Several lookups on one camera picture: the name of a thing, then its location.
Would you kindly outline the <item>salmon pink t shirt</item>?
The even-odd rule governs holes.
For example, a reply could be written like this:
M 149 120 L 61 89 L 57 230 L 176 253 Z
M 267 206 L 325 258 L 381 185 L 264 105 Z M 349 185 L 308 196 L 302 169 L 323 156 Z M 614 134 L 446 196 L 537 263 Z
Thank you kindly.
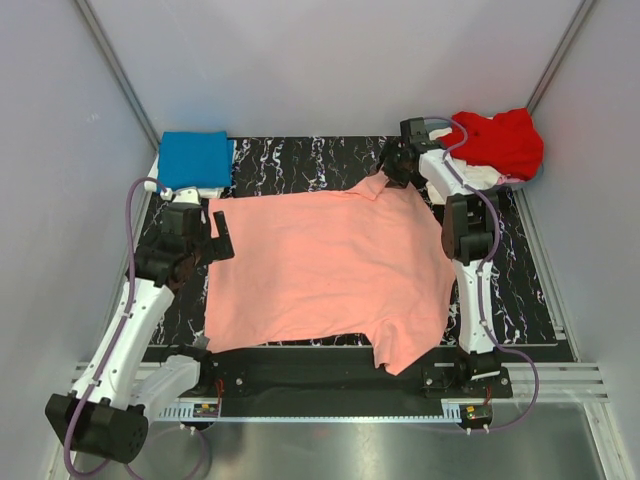
M 345 191 L 213 200 L 235 251 L 209 268 L 212 352 L 362 334 L 404 371 L 436 347 L 455 279 L 441 226 L 413 187 L 376 174 Z

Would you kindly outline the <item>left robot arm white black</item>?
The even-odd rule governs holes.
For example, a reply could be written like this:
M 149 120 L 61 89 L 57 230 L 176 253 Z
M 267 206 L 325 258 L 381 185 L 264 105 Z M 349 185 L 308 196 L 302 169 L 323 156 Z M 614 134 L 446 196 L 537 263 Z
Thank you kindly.
M 160 233 L 133 249 L 120 306 L 89 365 L 67 394 L 52 395 L 45 415 L 64 447 L 121 464 L 140 453 L 150 425 L 180 395 L 215 386 L 205 343 L 177 346 L 142 383 L 135 378 L 156 326 L 196 270 L 230 260 L 234 249 L 223 212 L 172 204 Z

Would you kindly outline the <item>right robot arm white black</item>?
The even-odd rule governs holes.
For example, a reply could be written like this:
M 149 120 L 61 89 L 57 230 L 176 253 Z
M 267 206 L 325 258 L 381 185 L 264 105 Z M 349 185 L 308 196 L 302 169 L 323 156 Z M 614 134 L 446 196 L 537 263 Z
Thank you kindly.
M 441 243 L 454 266 L 460 311 L 450 384 L 472 397 L 500 374 L 489 291 L 500 228 L 495 191 L 472 182 L 451 155 L 467 139 L 464 127 L 447 118 L 406 119 L 399 138 L 383 147 L 378 168 L 389 188 L 406 188 L 422 178 L 445 200 Z

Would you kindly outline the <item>white crumpled t shirt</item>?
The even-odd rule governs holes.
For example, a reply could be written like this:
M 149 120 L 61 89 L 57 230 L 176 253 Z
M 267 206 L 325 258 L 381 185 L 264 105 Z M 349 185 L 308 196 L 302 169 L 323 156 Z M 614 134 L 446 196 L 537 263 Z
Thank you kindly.
M 466 161 L 453 158 L 452 163 L 460 173 L 467 178 L 469 183 L 478 190 L 490 189 L 500 184 L 504 177 L 491 166 L 473 166 Z M 444 205 L 446 200 L 439 194 L 435 187 L 428 182 L 426 184 L 429 200 L 434 205 Z

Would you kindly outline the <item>folded blue t shirt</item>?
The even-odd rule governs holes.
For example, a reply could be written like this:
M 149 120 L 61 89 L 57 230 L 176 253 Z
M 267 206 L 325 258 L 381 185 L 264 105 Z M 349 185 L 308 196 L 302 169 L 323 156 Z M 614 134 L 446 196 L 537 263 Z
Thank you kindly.
M 235 142 L 225 131 L 166 131 L 159 145 L 157 179 L 176 191 L 228 188 L 232 184 Z

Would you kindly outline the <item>red t shirt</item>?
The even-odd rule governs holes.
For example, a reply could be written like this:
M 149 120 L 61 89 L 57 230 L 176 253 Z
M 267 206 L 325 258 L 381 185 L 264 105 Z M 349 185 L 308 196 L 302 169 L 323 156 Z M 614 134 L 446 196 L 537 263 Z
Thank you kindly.
M 471 166 L 491 166 L 502 175 L 532 180 L 542 165 L 544 142 L 526 108 L 498 113 L 492 118 L 461 111 L 452 131 L 439 141 L 451 155 Z

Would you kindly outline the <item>grey blue laundry basket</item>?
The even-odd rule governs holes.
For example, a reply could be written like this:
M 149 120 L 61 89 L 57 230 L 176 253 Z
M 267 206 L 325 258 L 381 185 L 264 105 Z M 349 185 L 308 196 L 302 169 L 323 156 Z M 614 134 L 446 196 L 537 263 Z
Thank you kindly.
M 518 179 L 518 178 L 509 178 L 506 181 L 505 186 L 508 186 L 509 188 L 511 188 L 514 191 L 524 189 L 526 186 L 531 185 L 535 181 L 537 181 L 542 176 L 543 172 L 544 172 L 544 163 L 541 163 L 539 165 L 538 169 L 536 170 L 536 173 L 529 180 L 522 180 L 522 179 Z

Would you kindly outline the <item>black marble pattern mat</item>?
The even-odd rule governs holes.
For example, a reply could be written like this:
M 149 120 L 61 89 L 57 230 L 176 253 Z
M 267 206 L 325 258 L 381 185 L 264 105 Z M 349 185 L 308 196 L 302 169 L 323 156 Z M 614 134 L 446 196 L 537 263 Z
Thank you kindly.
M 346 190 L 376 164 L 385 140 L 365 137 L 246 137 L 235 141 L 232 197 Z M 494 330 L 503 344 L 558 341 L 521 221 L 516 196 L 499 193 L 501 245 L 492 270 Z M 154 346 L 191 344 L 202 335 L 208 270 L 189 279 L 160 320 Z

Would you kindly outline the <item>black mounting base plate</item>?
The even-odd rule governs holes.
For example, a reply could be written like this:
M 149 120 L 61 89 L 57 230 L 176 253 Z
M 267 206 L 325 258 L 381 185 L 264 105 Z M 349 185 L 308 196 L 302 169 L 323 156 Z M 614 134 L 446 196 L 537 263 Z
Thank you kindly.
M 416 417 L 443 414 L 442 401 L 462 407 L 486 403 L 492 427 L 523 416 L 541 398 L 518 394 L 516 376 L 542 377 L 574 367 L 567 343 L 500 352 L 503 371 L 494 380 L 464 384 L 460 353 L 438 346 L 398 375 L 373 364 L 369 346 L 257 347 L 211 356 L 205 380 L 179 397 L 199 400 L 222 418 Z

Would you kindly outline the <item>aluminium rail frame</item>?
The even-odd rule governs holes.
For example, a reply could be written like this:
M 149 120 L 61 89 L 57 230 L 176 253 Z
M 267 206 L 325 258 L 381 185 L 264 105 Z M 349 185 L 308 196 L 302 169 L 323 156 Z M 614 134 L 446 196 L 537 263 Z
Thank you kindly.
M 509 363 L 508 386 L 512 396 L 500 397 L 498 389 L 492 389 L 490 403 L 497 407 L 501 404 L 515 404 L 519 407 L 528 405 L 532 398 L 536 398 L 537 404 L 543 403 L 608 403 L 610 401 L 606 386 L 601 378 L 600 371 L 593 364 L 560 364 L 545 363 L 538 366 L 539 380 L 534 380 L 531 369 L 522 364 Z M 179 398 L 169 404 L 160 414 L 162 421 L 185 420 L 187 422 L 206 422 L 221 418 L 225 421 L 258 421 L 269 422 L 282 419 L 284 421 L 336 421 L 349 422 L 366 420 L 373 422 L 392 421 L 432 421 L 434 423 L 451 423 L 460 419 L 460 407 L 462 405 L 480 404 L 483 398 L 445 395 L 436 401 L 434 414 L 401 414 L 401 413 L 371 413 L 371 414 L 261 414 L 231 412 L 231 388 L 226 387 L 222 399 L 216 397 L 189 397 Z

